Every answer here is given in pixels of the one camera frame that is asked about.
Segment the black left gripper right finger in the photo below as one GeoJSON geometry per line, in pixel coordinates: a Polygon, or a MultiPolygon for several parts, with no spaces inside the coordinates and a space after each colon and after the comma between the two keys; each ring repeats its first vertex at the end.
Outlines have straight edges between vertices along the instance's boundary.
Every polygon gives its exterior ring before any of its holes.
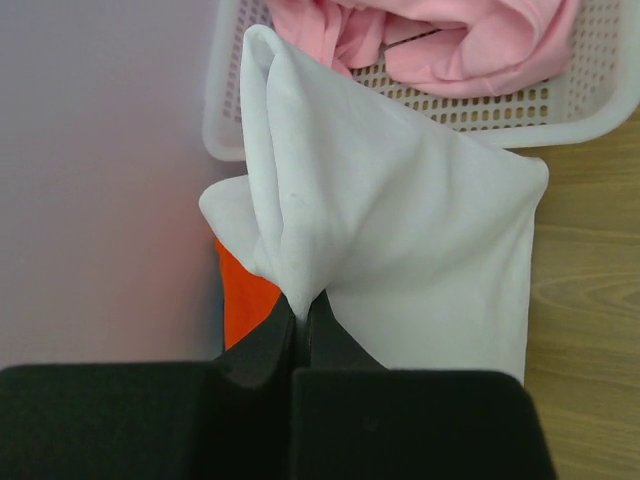
{"type": "Polygon", "coordinates": [[[337,322],[326,294],[299,323],[292,479],[554,479],[531,396],[482,370],[390,370],[337,322]]]}

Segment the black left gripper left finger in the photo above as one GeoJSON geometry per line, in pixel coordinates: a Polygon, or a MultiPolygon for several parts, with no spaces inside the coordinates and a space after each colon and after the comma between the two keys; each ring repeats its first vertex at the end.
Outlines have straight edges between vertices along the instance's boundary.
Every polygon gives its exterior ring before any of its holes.
{"type": "Polygon", "coordinates": [[[285,299],[203,362],[1,373],[5,479],[279,479],[296,320],[285,299]]]}

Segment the white t shirt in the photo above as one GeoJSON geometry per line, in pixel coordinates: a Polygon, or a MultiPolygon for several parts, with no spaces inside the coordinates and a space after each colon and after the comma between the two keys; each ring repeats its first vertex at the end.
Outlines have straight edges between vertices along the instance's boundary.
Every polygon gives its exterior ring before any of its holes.
{"type": "Polygon", "coordinates": [[[246,173],[199,206],[298,317],[326,294],[386,367],[525,374],[536,208],[549,171],[244,35],[246,173]]]}

